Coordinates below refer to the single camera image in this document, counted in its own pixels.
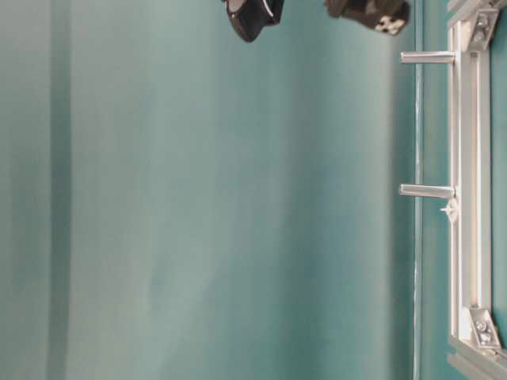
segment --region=metal rod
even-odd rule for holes
[[[456,190],[448,186],[424,186],[423,184],[400,184],[401,196],[428,196],[450,200],[456,195]]]
[[[452,51],[403,51],[402,63],[454,63]]]

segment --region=metal bracket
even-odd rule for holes
[[[479,348],[501,349],[500,338],[488,309],[469,309],[475,343]]]
[[[405,196],[448,199],[450,363],[484,378],[507,378],[505,350],[491,318],[490,51],[507,0],[451,0],[448,51],[403,52],[402,63],[448,65],[449,184],[402,184]]]

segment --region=black object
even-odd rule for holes
[[[232,27],[246,42],[254,41],[265,26],[280,23],[284,0],[222,0]]]
[[[397,35],[409,20],[404,0],[326,0],[331,17],[350,18],[370,29]]]

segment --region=teal wall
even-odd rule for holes
[[[412,26],[7,2],[1,379],[410,378]]]

